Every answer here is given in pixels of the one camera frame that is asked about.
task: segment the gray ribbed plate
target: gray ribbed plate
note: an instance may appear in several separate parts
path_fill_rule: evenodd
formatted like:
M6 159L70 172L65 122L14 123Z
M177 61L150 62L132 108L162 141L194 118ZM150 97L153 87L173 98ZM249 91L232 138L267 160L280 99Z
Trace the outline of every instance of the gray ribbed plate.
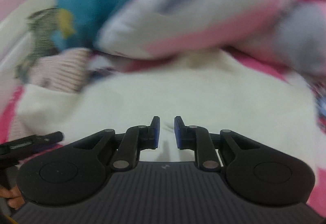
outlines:
M305 204L267 208L230 191L216 173L193 162L139 162L115 173L88 200L49 208L27 203L19 224L318 224L322 218Z

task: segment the finger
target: finger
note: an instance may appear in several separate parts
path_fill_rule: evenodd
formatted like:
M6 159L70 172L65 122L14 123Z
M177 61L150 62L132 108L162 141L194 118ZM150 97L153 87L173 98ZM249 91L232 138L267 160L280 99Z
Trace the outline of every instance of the finger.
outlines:
M17 198L8 200L8 206L10 206L16 210L19 209L24 204L25 204L25 201L22 197L17 197Z
M12 188L12 189L10 190L10 193L11 193L11 197L12 197L12 198L22 196L22 194L20 193L20 191L19 191L19 189L18 189L18 186L15 186L14 188Z
M11 192L6 188L0 186L0 197L11 198Z

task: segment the white blanket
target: white blanket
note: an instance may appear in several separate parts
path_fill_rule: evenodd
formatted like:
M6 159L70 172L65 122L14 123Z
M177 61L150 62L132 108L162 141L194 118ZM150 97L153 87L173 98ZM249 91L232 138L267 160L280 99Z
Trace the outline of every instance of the white blanket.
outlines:
M149 125L161 118L159 150L142 151L141 160L193 160L179 151L173 119L206 127L212 133L230 129L304 160L315 169L314 99L297 88L242 66L224 52L184 56L148 71L118 74L66 94L28 85L18 116L35 133L62 131L68 144L97 131ZM191 68L195 59L200 67Z

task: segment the plush toy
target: plush toy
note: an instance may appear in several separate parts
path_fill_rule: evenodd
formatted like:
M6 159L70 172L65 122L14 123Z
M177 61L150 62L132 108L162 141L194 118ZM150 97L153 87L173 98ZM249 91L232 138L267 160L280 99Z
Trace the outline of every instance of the plush toy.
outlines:
M326 0L58 0L59 49L135 59L232 45L326 75Z

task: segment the black tool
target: black tool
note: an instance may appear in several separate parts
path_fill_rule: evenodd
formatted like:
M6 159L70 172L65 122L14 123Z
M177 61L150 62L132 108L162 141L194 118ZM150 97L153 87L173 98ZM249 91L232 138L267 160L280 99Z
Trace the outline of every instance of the black tool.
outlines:
M100 131L19 170L25 223L319 224L305 203L315 177L304 162L230 130L211 134L175 118L179 149L195 162L141 162L159 118L124 134Z
M9 175L14 172L14 166L19 164L20 160L26 159L36 153L46 149L51 149L56 143L63 140L61 132L55 132L46 136L29 136L22 139L0 144L0 185L11 189Z

